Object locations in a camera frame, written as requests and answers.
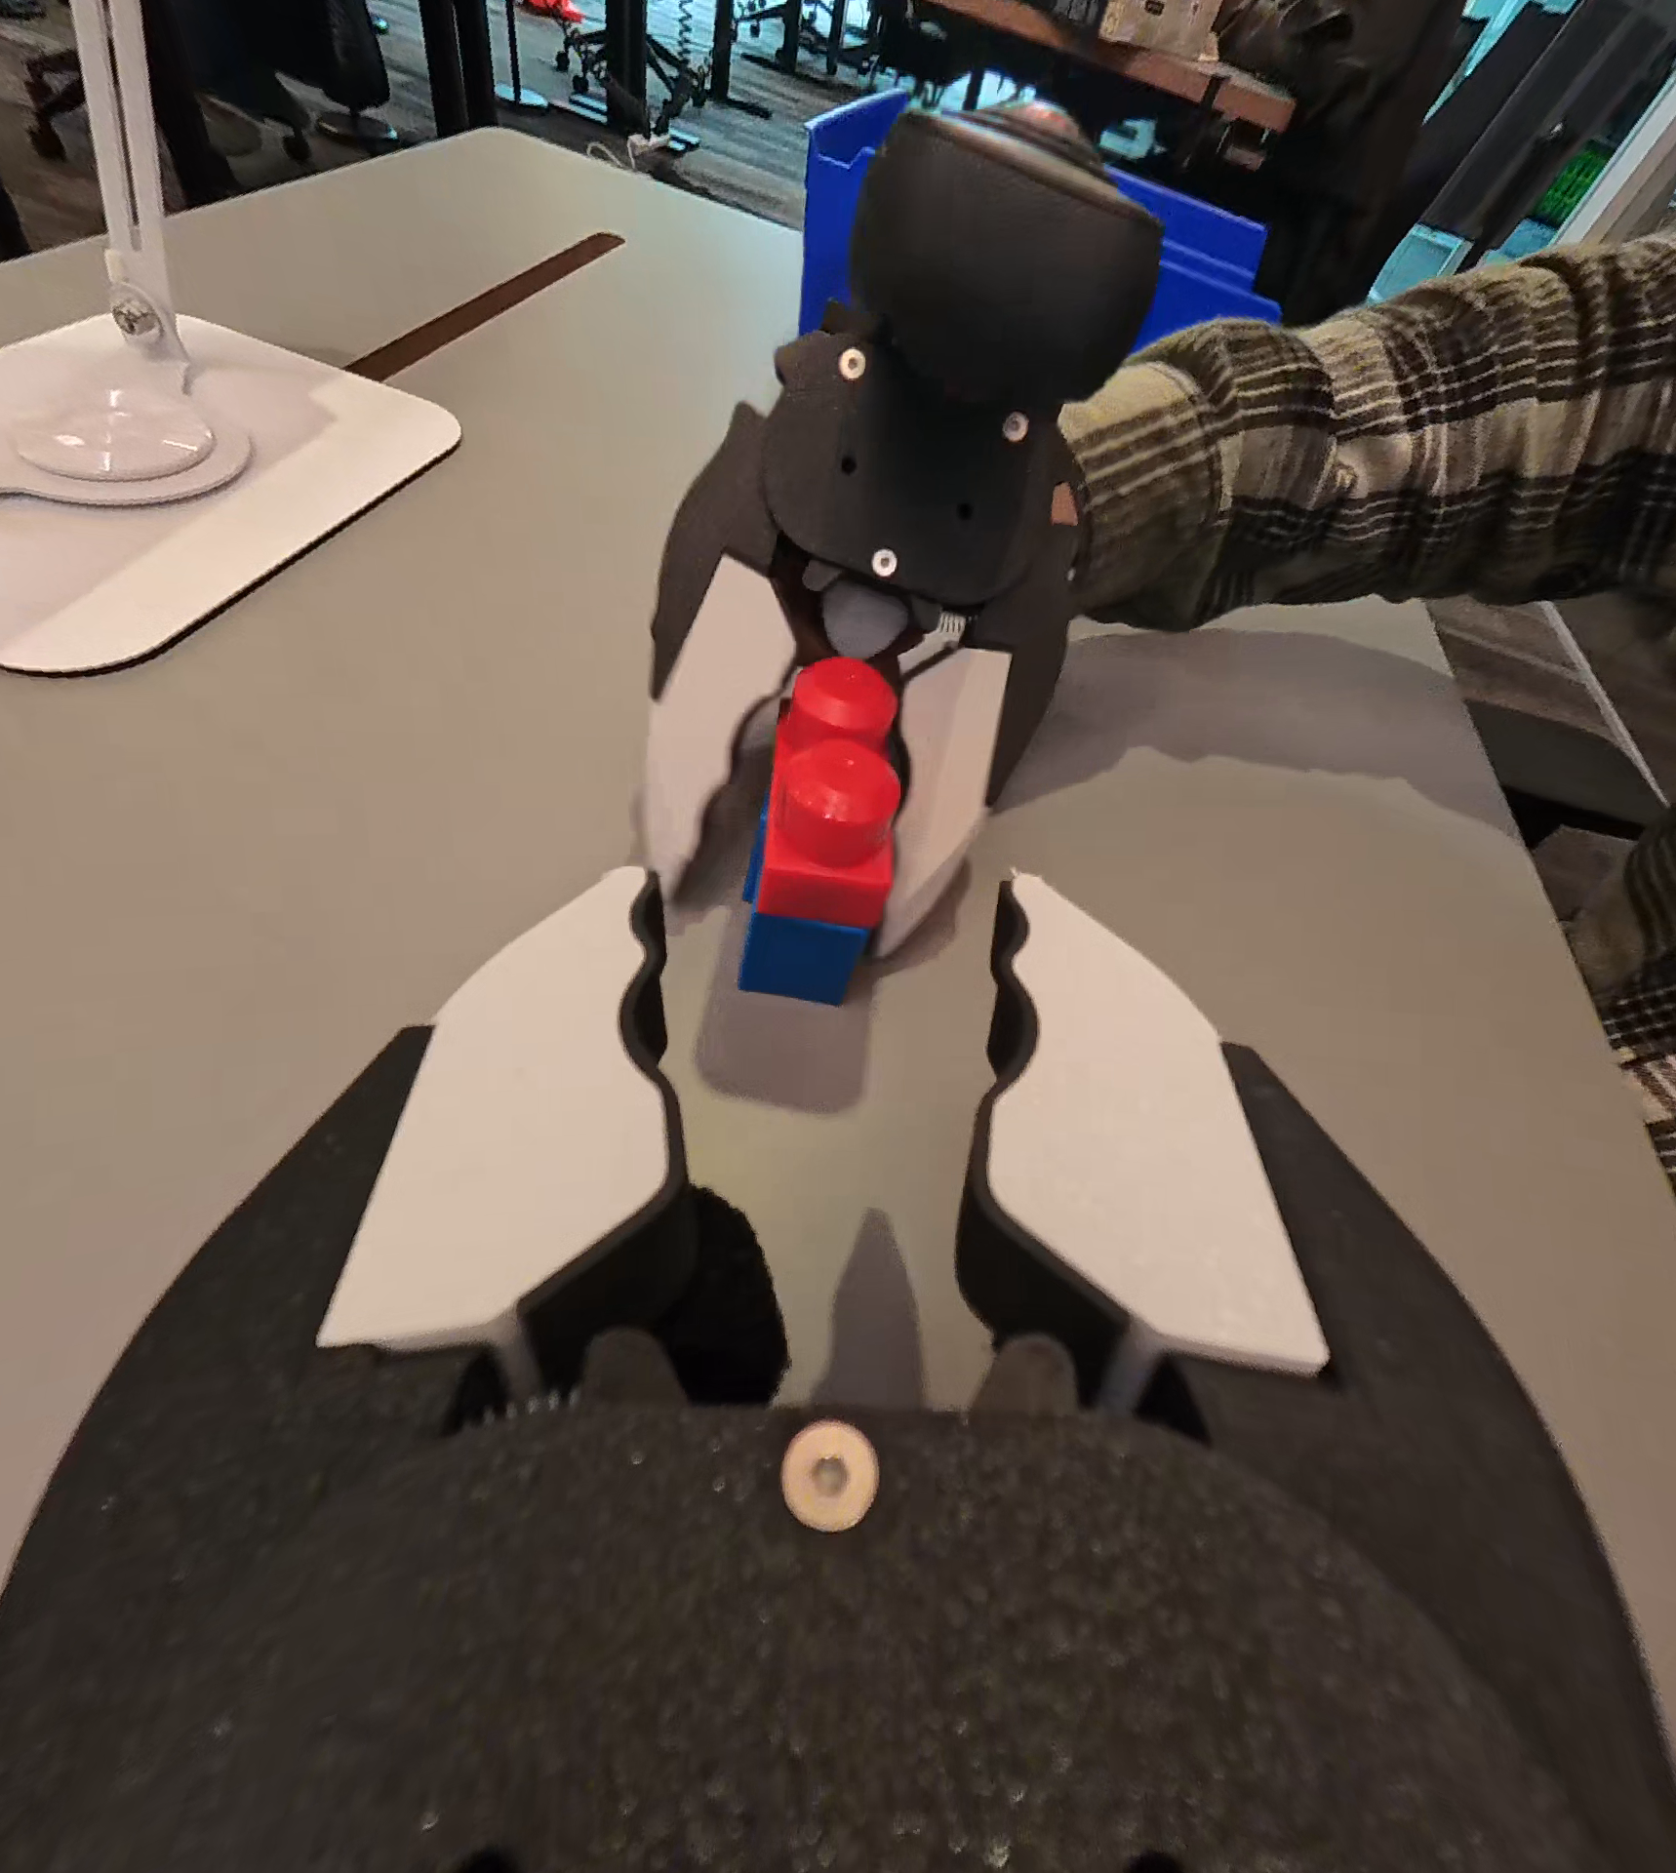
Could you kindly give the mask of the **wooden background table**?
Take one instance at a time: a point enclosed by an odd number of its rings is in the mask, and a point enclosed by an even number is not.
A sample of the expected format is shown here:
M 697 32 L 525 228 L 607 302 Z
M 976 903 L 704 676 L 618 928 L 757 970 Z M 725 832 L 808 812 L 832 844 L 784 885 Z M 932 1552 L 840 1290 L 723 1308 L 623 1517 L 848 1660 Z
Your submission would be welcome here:
M 940 22 L 952 32 L 1025 45 L 1032 52 L 1067 64 L 1092 79 L 1133 84 L 1266 135 L 1281 135 L 1294 122 L 1294 97 L 1236 65 L 1216 57 L 1104 42 L 1033 5 L 914 2 L 911 12 L 921 22 Z

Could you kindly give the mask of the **person's right forearm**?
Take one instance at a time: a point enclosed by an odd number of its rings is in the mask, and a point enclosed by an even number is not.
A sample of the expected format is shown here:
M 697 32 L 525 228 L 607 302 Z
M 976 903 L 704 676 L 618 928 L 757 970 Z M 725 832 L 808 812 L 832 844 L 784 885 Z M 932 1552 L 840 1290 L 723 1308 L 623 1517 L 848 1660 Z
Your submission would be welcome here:
M 1209 321 L 1061 431 L 1088 619 L 1676 597 L 1676 236 L 1553 248 L 1308 329 Z

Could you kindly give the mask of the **red mega block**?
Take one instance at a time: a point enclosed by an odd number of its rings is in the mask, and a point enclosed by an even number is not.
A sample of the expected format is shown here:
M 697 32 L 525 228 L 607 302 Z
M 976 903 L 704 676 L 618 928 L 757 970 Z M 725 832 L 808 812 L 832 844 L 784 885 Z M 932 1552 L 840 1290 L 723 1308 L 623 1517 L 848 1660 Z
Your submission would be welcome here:
M 873 933 L 896 882 L 897 694 L 870 663 L 799 670 L 781 705 L 753 907 Z

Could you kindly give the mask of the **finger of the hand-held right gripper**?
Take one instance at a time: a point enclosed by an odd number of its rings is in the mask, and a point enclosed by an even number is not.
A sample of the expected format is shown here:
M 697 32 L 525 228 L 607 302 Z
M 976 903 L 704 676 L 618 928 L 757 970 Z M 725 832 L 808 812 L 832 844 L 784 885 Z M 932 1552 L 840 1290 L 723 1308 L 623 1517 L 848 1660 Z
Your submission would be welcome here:
M 905 685 L 897 728 L 909 784 L 896 818 L 896 877 L 873 958 L 887 963 L 940 909 L 988 817 L 1012 656 L 952 650 Z
M 666 903 L 701 848 L 710 807 L 732 775 L 751 717 L 779 700 L 796 657 L 772 582 L 723 562 L 649 707 L 638 827 L 644 864 Z

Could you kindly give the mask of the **black office chair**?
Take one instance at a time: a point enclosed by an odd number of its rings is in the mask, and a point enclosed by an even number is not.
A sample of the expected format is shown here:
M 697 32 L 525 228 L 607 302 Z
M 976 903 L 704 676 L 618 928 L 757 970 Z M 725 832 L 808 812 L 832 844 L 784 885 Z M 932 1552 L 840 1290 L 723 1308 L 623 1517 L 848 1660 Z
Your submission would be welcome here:
M 194 97 L 274 126 L 299 167 L 321 132 L 357 153 L 399 147 L 390 72 L 365 2 L 163 2 Z

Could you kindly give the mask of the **blue plastic bin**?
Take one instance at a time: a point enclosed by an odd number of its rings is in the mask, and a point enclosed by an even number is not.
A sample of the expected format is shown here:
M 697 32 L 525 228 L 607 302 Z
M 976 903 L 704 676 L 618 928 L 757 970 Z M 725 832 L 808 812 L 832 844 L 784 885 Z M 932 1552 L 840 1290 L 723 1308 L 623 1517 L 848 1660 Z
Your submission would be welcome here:
M 817 331 L 830 303 L 852 302 L 849 242 L 862 182 L 911 101 L 911 93 L 887 91 L 825 111 L 805 126 L 799 335 Z M 1211 319 L 1279 322 L 1279 306 L 1254 293 L 1268 246 L 1266 227 L 1115 167 L 1108 178 L 1161 225 L 1156 299 L 1134 348 Z

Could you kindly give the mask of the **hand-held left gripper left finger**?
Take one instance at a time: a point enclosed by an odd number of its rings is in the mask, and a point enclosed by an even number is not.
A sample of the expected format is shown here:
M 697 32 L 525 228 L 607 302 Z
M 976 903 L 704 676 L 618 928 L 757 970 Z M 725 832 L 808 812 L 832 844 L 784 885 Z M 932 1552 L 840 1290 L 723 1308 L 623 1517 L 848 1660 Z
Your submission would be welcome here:
M 482 1348 L 514 1389 L 570 1392 L 594 1338 L 681 1301 L 693 1207 L 663 963 L 661 888 L 628 864 L 447 999 L 321 1348 Z

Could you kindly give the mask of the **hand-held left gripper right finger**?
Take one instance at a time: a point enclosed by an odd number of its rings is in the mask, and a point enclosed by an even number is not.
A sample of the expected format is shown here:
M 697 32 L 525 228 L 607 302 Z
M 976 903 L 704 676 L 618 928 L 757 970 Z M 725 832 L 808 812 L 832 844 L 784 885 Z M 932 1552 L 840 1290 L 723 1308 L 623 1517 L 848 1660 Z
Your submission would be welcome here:
M 1079 1401 L 1141 1401 L 1176 1357 L 1316 1381 L 1330 1348 L 1209 1018 L 1033 873 L 999 888 L 990 973 L 959 1286 L 996 1347 L 1055 1341 Z

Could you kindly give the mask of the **blue mega block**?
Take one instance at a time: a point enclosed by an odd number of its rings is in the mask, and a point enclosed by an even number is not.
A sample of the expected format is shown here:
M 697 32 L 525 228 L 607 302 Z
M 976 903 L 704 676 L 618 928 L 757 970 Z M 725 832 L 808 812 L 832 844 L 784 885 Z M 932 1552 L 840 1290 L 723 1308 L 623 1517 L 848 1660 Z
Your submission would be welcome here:
M 742 995 L 840 1006 L 849 995 L 852 973 L 870 946 L 873 929 L 760 911 L 768 817 L 771 809 L 763 807 L 742 877 L 740 900 L 750 909 L 750 920 L 738 954 L 736 988 Z

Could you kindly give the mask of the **white lamp base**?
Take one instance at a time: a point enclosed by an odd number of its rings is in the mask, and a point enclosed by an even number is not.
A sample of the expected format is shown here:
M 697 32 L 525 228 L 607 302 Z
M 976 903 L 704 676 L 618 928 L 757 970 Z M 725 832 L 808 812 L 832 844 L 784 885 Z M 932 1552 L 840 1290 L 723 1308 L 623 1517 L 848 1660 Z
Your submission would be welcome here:
M 140 5 L 75 5 L 105 313 L 0 346 L 0 670 L 180 641 L 449 457 L 449 411 L 179 316 Z

